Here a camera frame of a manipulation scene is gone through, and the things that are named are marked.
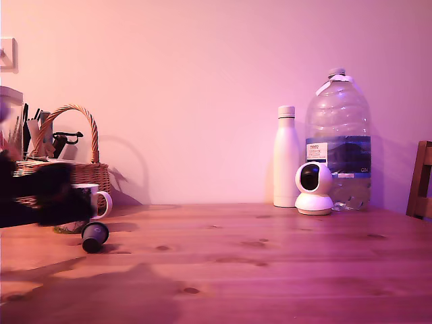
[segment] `large plastic water bottle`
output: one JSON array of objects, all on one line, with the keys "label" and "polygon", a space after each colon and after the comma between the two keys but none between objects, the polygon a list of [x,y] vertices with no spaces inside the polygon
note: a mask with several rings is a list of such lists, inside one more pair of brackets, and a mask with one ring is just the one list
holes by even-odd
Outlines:
[{"label": "large plastic water bottle", "polygon": [[345,69],[329,72],[306,114],[306,160],[333,175],[333,210],[362,210],[371,198],[369,105]]}]

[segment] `wooden chair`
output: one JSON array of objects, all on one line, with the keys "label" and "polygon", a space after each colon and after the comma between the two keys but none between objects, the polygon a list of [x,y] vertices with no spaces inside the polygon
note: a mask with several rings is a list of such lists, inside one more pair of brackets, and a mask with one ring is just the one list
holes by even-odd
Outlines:
[{"label": "wooden chair", "polygon": [[432,218],[432,198],[427,198],[427,188],[431,177],[432,142],[418,142],[416,163],[412,174],[410,197],[406,214],[423,219]]}]

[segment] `camera lens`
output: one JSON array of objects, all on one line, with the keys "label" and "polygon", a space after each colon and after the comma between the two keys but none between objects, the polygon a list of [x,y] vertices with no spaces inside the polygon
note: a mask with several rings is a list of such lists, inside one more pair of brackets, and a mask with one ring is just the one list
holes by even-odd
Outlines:
[{"label": "camera lens", "polygon": [[300,183],[306,190],[314,190],[318,186],[319,167],[316,164],[309,164],[303,168],[300,174]]}]

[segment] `white water bottle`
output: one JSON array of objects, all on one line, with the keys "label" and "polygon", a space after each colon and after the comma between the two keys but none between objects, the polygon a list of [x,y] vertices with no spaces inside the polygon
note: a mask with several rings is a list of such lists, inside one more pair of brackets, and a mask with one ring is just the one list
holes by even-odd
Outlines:
[{"label": "white water bottle", "polygon": [[294,207],[300,192],[296,186],[296,172],[300,167],[300,144],[294,118],[296,109],[281,106],[278,109],[277,129],[273,153],[273,204],[276,207]]}]

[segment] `basket handle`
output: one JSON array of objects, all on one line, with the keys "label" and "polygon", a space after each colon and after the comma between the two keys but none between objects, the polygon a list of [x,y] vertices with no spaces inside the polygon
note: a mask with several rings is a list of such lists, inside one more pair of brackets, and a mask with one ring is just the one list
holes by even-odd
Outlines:
[{"label": "basket handle", "polygon": [[40,127],[39,136],[36,141],[36,147],[32,155],[38,156],[43,143],[43,138],[45,137],[45,132],[47,131],[48,127],[51,126],[53,120],[61,113],[64,113],[65,111],[68,110],[78,110],[87,117],[87,120],[92,128],[92,161],[91,162],[99,163],[99,137],[98,137],[95,119],[93,118],[92,114],[88,112],[87,109],[78,105],[64,105],[63,107],[57,109],[56,111],[54,111],[52,114],[48,116],[47,120],[45,120],[43,125]]}]

